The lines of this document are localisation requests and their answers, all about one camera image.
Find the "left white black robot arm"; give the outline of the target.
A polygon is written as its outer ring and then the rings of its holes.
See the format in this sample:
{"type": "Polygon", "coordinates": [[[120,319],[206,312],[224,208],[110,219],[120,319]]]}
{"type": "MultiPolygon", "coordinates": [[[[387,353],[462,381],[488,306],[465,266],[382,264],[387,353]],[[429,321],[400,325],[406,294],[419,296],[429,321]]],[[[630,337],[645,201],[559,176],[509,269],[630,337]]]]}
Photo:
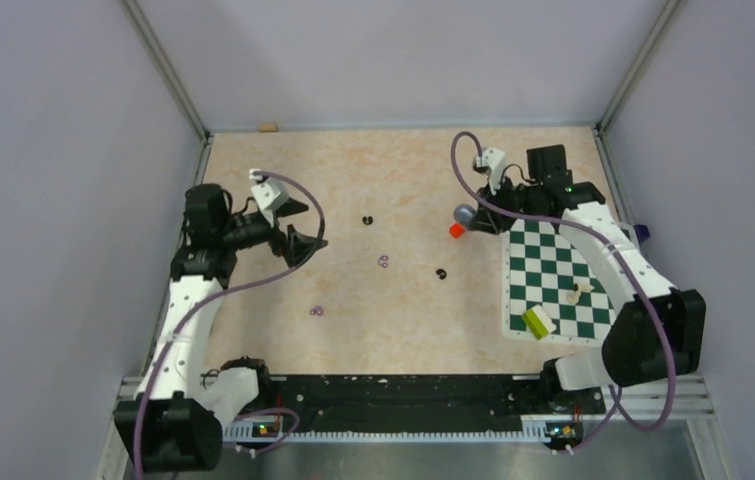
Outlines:
{"type": "Polygon", "coordinates": [[[115,427],[138,479],[154,473],[209,471],[219,463],[224,430],[244,414],[272,404],[273,386],[265,364],[242,358],[219,370],[209,387],[201,384],[214,319],[226,296],[268,285],[301,268],[327,241],[322,232],[304,235],[284,217],[315,209],[293,199],[293,181],[262,172],[241,208],[215,183],[186,191],[182,243],[170,263],[169,306],[153,359],[136,393],[117,403],[115,427]],[[239,252],[266,245],[287,268],[261,280],[233,286],[239,252]]]}

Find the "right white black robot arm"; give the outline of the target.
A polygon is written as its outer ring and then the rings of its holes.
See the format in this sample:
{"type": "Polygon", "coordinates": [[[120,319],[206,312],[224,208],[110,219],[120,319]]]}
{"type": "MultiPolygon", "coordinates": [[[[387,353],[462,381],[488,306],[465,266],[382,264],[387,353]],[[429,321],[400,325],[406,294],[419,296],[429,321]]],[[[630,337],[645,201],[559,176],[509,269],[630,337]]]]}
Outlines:
{"type": "Polygon", "coordinates": [[[486,183],[475,193],[470,230],[506,232],[518,221],[544,222],[575,248],[616,315],[600,346],[545,363],[542,404],[565,412],[580,390],[672,380],[700,362],[706,302],[654,269],[614,220],[600,190],[575,182],[563,145],[527,152],[529,179],[513,183],[503,151],[478,146],[472,160],[486,183]]]}

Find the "purple grey earbud charging case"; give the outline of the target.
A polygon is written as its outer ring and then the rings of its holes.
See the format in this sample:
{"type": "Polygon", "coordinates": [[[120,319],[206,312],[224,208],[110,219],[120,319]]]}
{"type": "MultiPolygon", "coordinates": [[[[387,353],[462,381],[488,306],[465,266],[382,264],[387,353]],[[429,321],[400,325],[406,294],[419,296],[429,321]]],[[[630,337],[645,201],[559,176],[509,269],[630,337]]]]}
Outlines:
{"type": "Polygon", "coordinates": [[[477,209],[468,204],[458,205],[453,211],[454,221],[465,229],[470,229],[477,215],[477,209]]]}

